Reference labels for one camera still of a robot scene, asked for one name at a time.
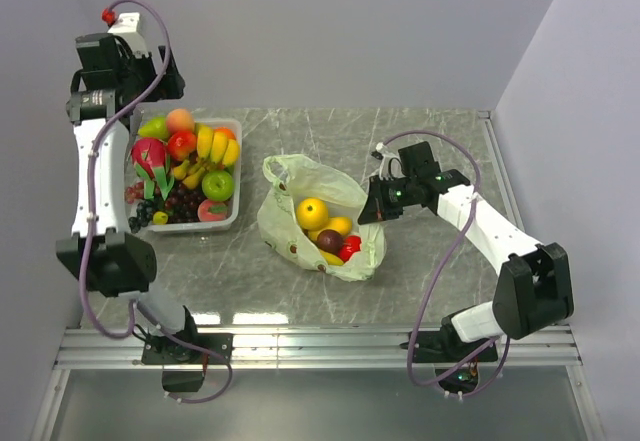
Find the orange fake peach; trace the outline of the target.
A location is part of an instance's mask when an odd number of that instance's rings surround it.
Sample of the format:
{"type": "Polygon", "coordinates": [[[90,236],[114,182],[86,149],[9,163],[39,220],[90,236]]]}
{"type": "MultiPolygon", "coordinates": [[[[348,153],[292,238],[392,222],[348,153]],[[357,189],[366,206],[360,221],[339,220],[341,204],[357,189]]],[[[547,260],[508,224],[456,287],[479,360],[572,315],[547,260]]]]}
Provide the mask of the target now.
{"type": "Polygon", "coordinates": [[[180,131],[193,133],[195,130],[193,115],[189,110],[184,108],[177,108],[170,111],[166,116],[165,124],[171,135],[180,131]]]}

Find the shiny red fake apple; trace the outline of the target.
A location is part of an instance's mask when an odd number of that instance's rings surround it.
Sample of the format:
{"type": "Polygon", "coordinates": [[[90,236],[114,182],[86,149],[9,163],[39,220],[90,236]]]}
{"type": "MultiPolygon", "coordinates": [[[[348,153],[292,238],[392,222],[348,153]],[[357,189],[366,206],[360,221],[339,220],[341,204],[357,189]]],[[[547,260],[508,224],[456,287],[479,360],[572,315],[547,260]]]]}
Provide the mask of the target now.
{"type": "Polygon", "coordinates": [[[361,243],[361,238],[357,235],[345,237],[338,257],[343,263],[347,263],[355,253],[361,251],[361,243]]]}

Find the dark red fake plum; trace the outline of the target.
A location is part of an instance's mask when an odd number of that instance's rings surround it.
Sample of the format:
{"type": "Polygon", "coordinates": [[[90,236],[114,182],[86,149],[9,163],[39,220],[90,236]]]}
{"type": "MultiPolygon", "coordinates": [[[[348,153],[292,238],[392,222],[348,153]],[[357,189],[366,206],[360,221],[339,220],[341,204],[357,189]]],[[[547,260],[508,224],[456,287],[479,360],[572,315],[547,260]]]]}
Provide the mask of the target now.
{"type": "Polygon", "coordinates": [[[344,245],[344,238],[338,231],[325,229],[317,235],[315,244],[324,252],[338,255],[344,245]]]}

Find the yellow fake lemon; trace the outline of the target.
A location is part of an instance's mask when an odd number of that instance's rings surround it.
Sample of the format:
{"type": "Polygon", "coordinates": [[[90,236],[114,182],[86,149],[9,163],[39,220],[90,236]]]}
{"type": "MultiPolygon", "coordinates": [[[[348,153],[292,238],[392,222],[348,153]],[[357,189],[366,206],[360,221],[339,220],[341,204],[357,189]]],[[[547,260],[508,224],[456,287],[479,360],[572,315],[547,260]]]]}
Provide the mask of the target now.
{"type": "Polygon", "coordinates": [[[296,220],[303,230],[318,230],[328,222],[328,219],[328,207],[319,198],[306,198],[296,208],[296,220]]]}

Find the large yellow banana bunch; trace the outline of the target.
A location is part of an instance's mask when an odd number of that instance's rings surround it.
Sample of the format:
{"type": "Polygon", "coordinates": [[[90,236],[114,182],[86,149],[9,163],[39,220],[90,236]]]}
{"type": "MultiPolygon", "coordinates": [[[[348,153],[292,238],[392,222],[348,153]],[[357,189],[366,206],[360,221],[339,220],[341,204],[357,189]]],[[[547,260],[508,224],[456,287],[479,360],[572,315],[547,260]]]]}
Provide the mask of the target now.
{"type": "Polygon", "coordinates": [[[319,253],[323,257],[323,259],[331,266],[343,266],[344,265],[344,261],[338,255],[335,255],[333,253],[330,253],[330,252],[327,252],[327,251],[324,251],[324,250],[319,250],[319,253]]]}

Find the pale green avocado plastic bag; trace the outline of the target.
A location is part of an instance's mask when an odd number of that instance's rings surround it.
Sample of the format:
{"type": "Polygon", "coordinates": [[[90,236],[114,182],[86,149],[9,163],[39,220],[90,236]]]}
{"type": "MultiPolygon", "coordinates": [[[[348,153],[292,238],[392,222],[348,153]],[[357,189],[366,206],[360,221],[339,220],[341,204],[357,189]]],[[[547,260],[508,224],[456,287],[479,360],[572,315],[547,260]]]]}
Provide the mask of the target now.
{"type": "Polygon", "coordinates": [[[381,225],[360,226],[367,195],[347,174],[302,154],[263,161],[270,190],[258,214],[262,240],[283,259],[343,281],[374,275],[386,254],[381,225]]]}

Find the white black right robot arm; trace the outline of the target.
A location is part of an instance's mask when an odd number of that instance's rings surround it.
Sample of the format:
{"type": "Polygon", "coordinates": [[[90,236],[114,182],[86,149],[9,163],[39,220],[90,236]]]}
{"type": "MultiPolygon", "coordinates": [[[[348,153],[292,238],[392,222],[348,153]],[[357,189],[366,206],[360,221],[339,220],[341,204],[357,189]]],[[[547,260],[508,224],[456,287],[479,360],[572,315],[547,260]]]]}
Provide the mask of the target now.
{"type": "Polygon", "coordinates": [[[421,206],[448,222],[486,258],[498,276],[492,301],[448,320],[440,336],[445,356],[462,360],[476,341],[497,336],[524,338],[574,313],[568,254],[557,243],[543,244],[517,228],[478,193],[459,170],[442,170],[428,142],[391,154],[383,145],[378,158],[397,160],[399,175],[370,177],[361,225],[399,218],[405,208],[421,206]]]}

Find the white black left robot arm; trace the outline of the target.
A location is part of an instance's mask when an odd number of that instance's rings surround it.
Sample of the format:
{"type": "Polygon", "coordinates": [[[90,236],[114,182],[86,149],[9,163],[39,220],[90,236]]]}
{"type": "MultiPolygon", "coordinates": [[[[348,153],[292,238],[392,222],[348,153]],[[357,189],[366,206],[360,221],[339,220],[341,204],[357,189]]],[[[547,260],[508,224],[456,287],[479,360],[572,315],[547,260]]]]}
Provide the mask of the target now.
{"type": "Polygon", "coordinates": [[[86,318],[103,336],[135,332],[134,316],[148,322],[143,341],[157,353],[189,363],[202,340],[189,310],[155,286],[153,247],[132,234],[124,191],[124,161],[141,102],[178,99],[184,82],[168,43],[155,68],[143,35],[110,29],[80,36],[81,67],[72,77],[66,111],[76,140],[79,174],[75,219],[56,256],[77,279],[86,318]]]}

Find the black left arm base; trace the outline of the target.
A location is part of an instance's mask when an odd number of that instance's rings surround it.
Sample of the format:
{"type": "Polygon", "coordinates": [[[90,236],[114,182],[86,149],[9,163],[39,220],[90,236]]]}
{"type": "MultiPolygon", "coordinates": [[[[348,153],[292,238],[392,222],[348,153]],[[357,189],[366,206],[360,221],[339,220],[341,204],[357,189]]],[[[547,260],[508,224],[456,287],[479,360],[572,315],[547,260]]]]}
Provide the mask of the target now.
{"type": "Polygon", "coordinates": [[[144,341],[141,364],[162,370],[161,386],[167,397],[182,404],[202,404],[221,397],[231,386],[232,341],[229,333],[149,335],[144,341]],[[225,380],[213,393],[197,397],[214,367],[226,371],[225,380]]]}

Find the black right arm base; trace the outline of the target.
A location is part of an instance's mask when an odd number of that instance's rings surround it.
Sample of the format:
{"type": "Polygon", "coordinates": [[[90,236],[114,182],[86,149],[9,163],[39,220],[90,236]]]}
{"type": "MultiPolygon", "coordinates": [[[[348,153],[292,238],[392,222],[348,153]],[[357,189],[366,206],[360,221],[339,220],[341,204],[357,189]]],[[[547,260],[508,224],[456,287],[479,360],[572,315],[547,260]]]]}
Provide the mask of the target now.
{"type": "Polygon", "coordinates": [[[407,350],[406,371],[414,386],[438,387],[445,397],[454,394],[459,400],[472,396],[475,391],[487,388],[500,374],[506,362],[510,339],[491,378],[478,387],[480,362],[498,360],[497,343],[500,337],[481,338],[471,343],[463,342],[457,331],[447,325],[438,331],[419,330],[415,326],[409,333],[409,340],[401,343],[400,348],[407,350]],[[436,369],[434,378],[419,380],[413,371],[418,364],[450,364],[449,368],[436,369]]]}

